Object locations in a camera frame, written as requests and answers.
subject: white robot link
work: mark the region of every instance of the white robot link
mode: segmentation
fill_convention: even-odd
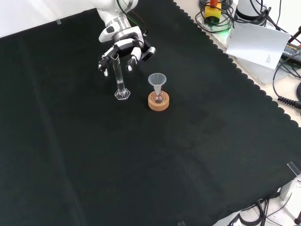
[[[107,67],[111,56],[118,53],[121,57],[131,53],[126,69],[132,71],[140,60],[146,61],[156,51],[144,40],[140,27],[132,27],[124,14],[134,9],[138,0],[92,0],[106,28],[99,36],[100,42],[114,41],[98,62],[98,70],[108,76]]]

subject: white device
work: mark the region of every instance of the white device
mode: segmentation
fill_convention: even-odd
[[[266,8],[261,9],[261,0],[239,0],[234,18],[244,20],[246,22],[255,20],[254,22],[252,22],[253,24],[256,24],[258,26],[265,26],[266,19],[264,19],[264,17],[258,18],[259,15],[255,11],[254,8],[259,13],[261,13],[261,10],[266,9]],[[236,25],[237,25],[237,22],[233,21],[229,36],[227,37],[227,40],[226,40],[228,45],[230,43],[230,40],[232,39]]]
[[[118,53],[126,55],[131,52],[126,69],[132,71],[140,60],[148,60],[156,51],[144,40],[139,26],[132,27],[127,16],[123,13],[134,9],[138,0],[92,0],[106,28],[99,36],[100,42],[113,40],[115,43],[105,52],[98,62],[99,71],[108,75],[107,67],[111,56]]]

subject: black cable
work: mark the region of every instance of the black cable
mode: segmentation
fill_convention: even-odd
[[[282,4],[282,0],[280,0],[280,4],[279,4],[279,16],[278,16],[278,20],[277,20],[277,23],[276,23],[277,25],[278,25],[280,15],[281,15],[281,4]]]
[[[264,199],[260,199],[260,200],[258,201],[259,204],[262,204],[263,202],[264,202]],[[241,210],[241,212],[250,210],[250,209],[254,208],[256,205],[257,205],[257,204],[255,203],[255,204],[253,204],[252,206],[250,206],[250,207],[248,207],[248,208],[246,208],[246,209]]]
[[[296,89],[296,96],[297,96],[297,99],[299,101],[301,101],[301,82],[299,83],[297,89]]]
[[[260,9],[261,13],[262,13],[262,8],[267,9],[267,7],[263,4],[263,1],[261,1],[260,3],[258,0],[256,0],[256,2],[261,5],[261,9]]]
[[[138,17],[140,20],[141,20],[141,22],[143,23],[143,26],[144,27],[146,27],[146,23],[145,23],[145,21],[143,20],[143,18],[141,17],[141,16],[139,16],[137,13],[135,13],[130,7],[128,7],[129,8],[129,10],[132,12],[132,13],[134,13],[135,15],[136,15],[136,17]]]
[[[264,206],[264,215],[263,215],[263,219],[262,219],[262,222],[261,222],[261,226],[265,225],[265,221],[267,219],[268,210],[269,210],[269,199],[267,199],[267,202],[266,202],[266,204]]]
[[[281,70],[283,70],[283,71],[285,71],[286,73],[289,73],[289,74],[291,74],[292,76],[294,76],[295,78],[297,78],[297,79],[301,79],[301,76],[298,74],[298,72],[297,72],[297,74],[294,74],[292,71],[290,71],[285,65],[282,65],[282,67],[280,68]]]
[[[267,217],[267,219],[268,219],[269,221],[272,221],[272,222],[273,222],[274,224],[276,224],[276,225],[283,226],[283,225],[281,225],[281,224],[276,223],[275,221],[271,220],[271,219],[268,218],[268,217]]]
[[[273,214],[275,214],[275,213],[277,213],[278,211],[282,210],[282,209],[287,205],[288,201],[290,201],[290,199],[291,199],[291,197],[292,197],[292,194],[293,194],[293,193],[291,193],[290,197],[287,199],[287,201],[285,202],[285,204],[283,205],[283,207],[281,207],[280,209],[278,209],[278,210],[275,211],[275,212],[272,212],[272,213],[269,214],[269,215],[266,214],[266,217],[272,216]]]
[[[245,221],[245,220],[242,219],[242,217],[240,216],[240,214],[238,214],[239,220],[240,220],[240,222],[243,225],[246,225],[246,226],[256,226],[256,225],[258,225],[262,221],[263,216],[264,216],[264,212],[263,212],[262,207],[261,207],[261,205],[260,205],[259,202],[256,203],[256,207],[259,209],[259,217],[255,221]]]
[[[298,78],[301,78],[301,76],[299,75],[299,73],[297,72],[296,68],[294,67],[293,63],[291,63],[291,68],[292,70],[296,73],[296,75],[298,76]]]
[[[144,42],[143,42],[143,41],[141,41],[141,40],[139,40],[139,39],[137,39],[137,38],[134,38],[134,40],[137,41],[137,42],[139,42],[139,43],[141,43],[142,46],[144,47]]]
[[[288,98],[285,98],[285,97],[282,97],[280,96],[276,89],[275,89],[275,77],[276,77],[276,74],[278,72],[278,70],[280,69],[281,66],[283,66],[284,63],[286,63],[288,60],[292,59],[293,57],[296,57],[296,56],[299,56],[301,55],[301,53],[298,53],[298,54],[295,54],[295,55],[292,55],[290,56],[289,58],[287,58],[286,60],[284,60],[283,62],[280,63],[280,65],[277,67],[275,73],[274,73],[274,76],[273,76],[273,82],[272,82],[272,86],[273,86],[273,90],[275,92],[275,94],[277,95],[278,97],[278,101],[281,101],[282,103],[284,104],[287,104],[289,106],[293,106],[295,108],[301,108],[301,102],[300,101],[294,101],[294,100],[291,100],[291,99],[288,99]]]
[[[141,27],[142,29],[144,29],[144,36],[147,36],[147,34],[148,34],[148,30],[147,30],[147,28],[146,27],[144,27],[142,24],[140,24],[139,22],[137,22],[136,20],[134,20],[129,14],[127,14],[126,13],[126,11],[124,11],[123,10],[123,8],[121,7],[121,4],[120,4],[120,0],[117,0],[117,4],[118,4],[118,6],[119,6],[119,8],[120,8],[120,10],[124,13],[124,15],[126,15],[126,17],[130,20],[130,21],[132,21],[133,23],[135,23],[136,25],[138,25],[139,27]]]
[[[288,33],[287,31],[285,31],[284,29],[279,27],[277,24],[275,24],[275,22],[271,19],[271,17],[267,16],[267,20],[270,21],[273,24],[273,26],[276,28],[276,30]],[[297,38],[293,37],[292,35],[291,35],[291,37],[301,44],[301,41],[299,41]]]
[[[258,15],[260,15],[260,13],[257,11],[256,7],[254,6],[252,0],[250,0],[250,2],[251,2],[251,5],[252,5],[253,9],[255,10],[255,12],[256,12]],[[266,19],[267,19],[268,21],[270,21],[270,22],[273,24],[273,26],[276,28],[276,30],[279,30],[279,31],[283,31],[283,32],[285,32],[285,33],[288,33],[287,31],[285,31],[284,29],[282,29],[281,27],[279,27],[279,26],[278,26],[278,21],[277,21],[277,24],[276,24],[276,23],[271,19],[271,17],[270,17],[269,15],[267,15]],[[291,37],[301,44],[301,41],[299,41],[297,38],[293,37],[292,35],[291,35]]]
[[[233,226],[234,225],[234,219],[228,224],[228,226]]]
[[[232,17],[232,15],[229,15],[228,10],[226,9],[227,12],[227,16],[233,21],[240,23],[240,24],[252,24],[255,21],[258,21],[260,19],[267,19],[268,15],[269,15],[269,9],[265,10],[262,14],[260,14],[258,17],[256,17],[254,20],[250,20],[250,21],[245,21],[242,19],[235,19]]]
[[[234,9],[233,9],[233,7],[231,7],[231,5],[233,3],[233,0],[225,0],[224,2],[219,2],[219,3],[221,3],[222,6],[223,6],[223,8],[225,8],[225,9],[226,8],[232,9],[231,14],[233,13]],[[221,33],[221,32],[228,31],[231,28],[231,25],[230,25],[231,20],[227,16],[227,13],[224,11],[224,9],[220,9],[218,7],[215,7],[215,6],[211,6],[210,3],[204,2],[203,0],[199,1],[199,5],[200,5],[200,12],[196,14],[195,21],[197,22],[197,24],[199,25],[199,27],[202,28],[204,31],[206,31],[208,33]],[[222,15],[226,15],[227,16],[226,19],[224,19],[223,21],[218,22],[218,23],[212,23],[211,21],[207,20],[205,18],[205,16],[203,15],[203,12],[205,11],[206,6],[210,6],[211,8],[216,8],[216,9],[220,10]],[[209,27],[213,27],[213,26],[216,26],[216,27],[228,26],[228,27],[226,29],[221,29],[221,30],[218,30],[218,31],[210,31],[210,30],[208,30],[204,25],[202,25],[197,20],[198,15],[201,15],[203,17],[204,22],[207,22],[207,23],[210,24]]]

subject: glass funnel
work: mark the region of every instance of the glass funnel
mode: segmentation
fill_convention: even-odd
[[[152,101],[160,104],[165,101],[165,94],[161,91],[162,85],[166,82],[166,76],[161,73],[154,73],[149,76],[149,83],[154,87],[155,92],[152,94]]]

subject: table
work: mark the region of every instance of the table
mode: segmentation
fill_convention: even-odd
[[[301,165],[299,128],[170,0],[136,12],[158,51],[124,72],[125,102],[97,71],[96,10],[0,41],[2,225],[211,226]],[[147,107],[155,72],[161,113]]]
[[[183,9],[186,13],[188,13],[188,15],[194,20],[195,19],[195,15],[199,12],[199,8],[198,8],[198,0],[174,0],[174,2],[177,3],[177,5]],[[285,16],[282,15],[282,18],[284,20],[284,24],[285,22],[287,22],[287,20],[285,20]],[[297,29],[298,29],[299,25],[295,24],[295,26],[289,26],[288,29],[286,28],[286,30],[288,32],[291,32],[292,34],[294,34]],[[207,33],[208,36],[210,36],[210,38],[214,41],[214,44],[216,44],[218,46],[218,48],[222,49],[224,52],[226,52],[226,48],[212,35]],[[284,112],[286,114],[288,114],[292,120],[296,121],[299,124],[299,127],[301,126],[301,116],[300,116],[300,109],[295,109],[295,108],[291,108],[283,103],[280,103],[277,101],[277,96],[273,91],[272,86],[262,86],[259,83],[256,82],[256,79],[254,79],[251,75],[251,73],[248,71],[248,69],[246,69],[235,57],[230,56],[231,59],[234,60],[235,64],[237,64],[238,68],[240,68],[243,73],[248,75],[249,79],[252,79],[254,81],[255,84],[257,84],[258,86],[260,86],[260,89],[265,91],[266,94],[270,97],[272,97],[272,99],[274,101],[276,101],[279,105],[279,107],[281,107]],[[277,89],[277,92],[286,98],[289,99],[293,99],[293,100],[297,100],[297,96],[296,96],[296,89],[299,85],[300,81],[292,76],[287,77],[285,79],[282,79],[278,82],[276,82],[275,86]]]

